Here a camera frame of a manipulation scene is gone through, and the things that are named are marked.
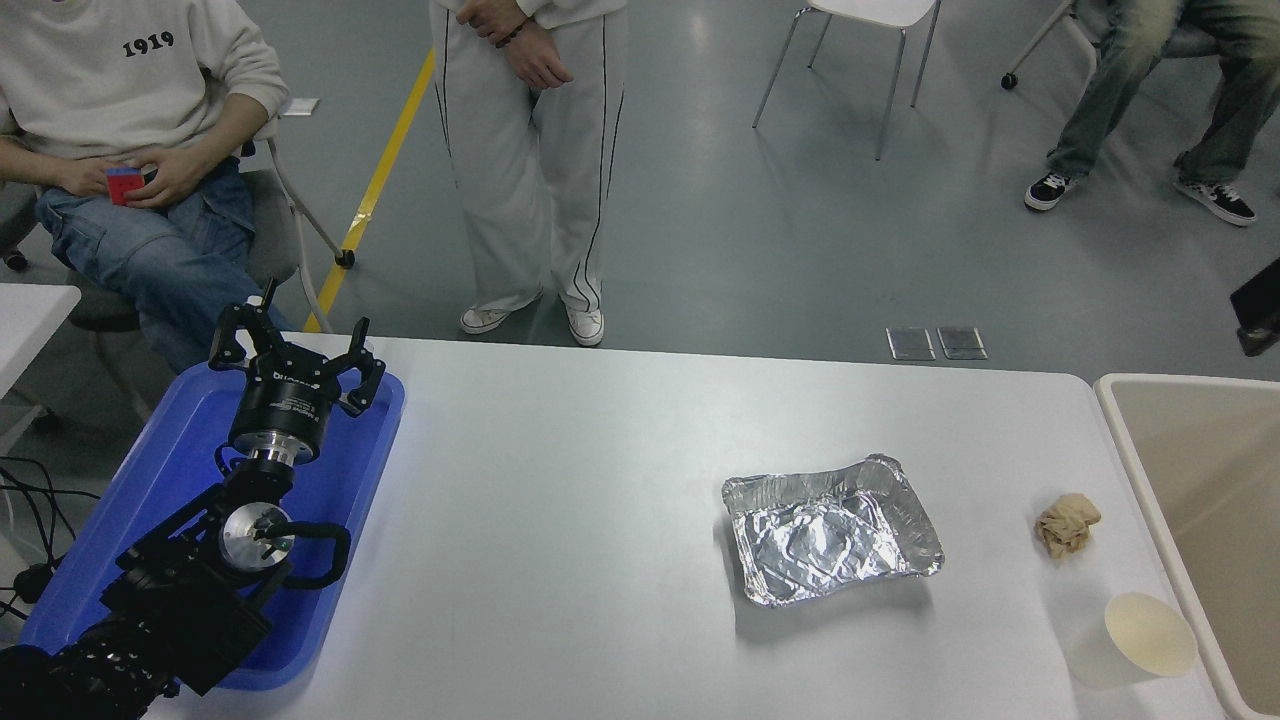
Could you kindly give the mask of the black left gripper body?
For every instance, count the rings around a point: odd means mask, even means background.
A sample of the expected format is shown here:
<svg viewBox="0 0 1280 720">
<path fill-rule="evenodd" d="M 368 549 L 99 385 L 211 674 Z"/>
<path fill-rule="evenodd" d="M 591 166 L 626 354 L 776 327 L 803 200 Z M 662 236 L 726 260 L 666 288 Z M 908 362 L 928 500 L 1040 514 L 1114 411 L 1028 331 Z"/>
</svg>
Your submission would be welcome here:
<svg viewBox="0 0 1280 720">
<path fill-rule="evenodd" d="M 244 369 L 246 387 L 230 425 L 230 445 L 243 455 L 268 438 L 293 441 L 294 459 L 312 461 L 323 450 L 332 406 L 340 396 L 335 375 L 307 359 L 260 355 Z"/>
</svg>

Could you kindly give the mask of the person's left hand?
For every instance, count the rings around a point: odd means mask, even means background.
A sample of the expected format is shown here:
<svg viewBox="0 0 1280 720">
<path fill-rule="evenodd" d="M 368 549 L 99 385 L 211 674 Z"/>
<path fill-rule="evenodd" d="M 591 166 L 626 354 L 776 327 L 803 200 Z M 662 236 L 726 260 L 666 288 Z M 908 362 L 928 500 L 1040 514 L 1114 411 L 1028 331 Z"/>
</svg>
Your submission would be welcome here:
<svg viewBox="0 0 1280 720">
<path fill-rule="evenodd" d="M 454 18 L 492 46 L 504 47 L 524 28 L 529 14 L 517 1 L 476 0 L 466 1 Z"/>
<path fill-rule="evenodd" d="M 140 170 L 154 167 L 154 177 L 142 188 L 125 195 L 125 206 L 148 210 L 173 206 L 189 197 L 220 163 L 221 156 L 196 146 L 147 149 L 125 164 Z"/>
</svg>

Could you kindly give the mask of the person's right hand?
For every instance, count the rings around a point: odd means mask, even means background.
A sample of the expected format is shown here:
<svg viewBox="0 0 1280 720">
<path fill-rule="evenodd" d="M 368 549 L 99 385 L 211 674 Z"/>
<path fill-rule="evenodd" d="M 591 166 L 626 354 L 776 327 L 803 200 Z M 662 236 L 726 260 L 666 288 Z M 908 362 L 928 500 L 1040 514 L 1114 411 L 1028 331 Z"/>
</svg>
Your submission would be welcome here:
<svg viewBox="0 0 1280 720">
<path fill-rule="evenodd" d="M 109 172 L 132 169 L 110 158 L 52 159 L 52 184 L 77 197 L 109 196 Z"/>
<path fill-rule="evenodd" d="M 515 76 L 531 90 L 559 88 L 573 81 L 550 32 L 532 19 L 525 20 L 500 51 Z"/>
</svg>

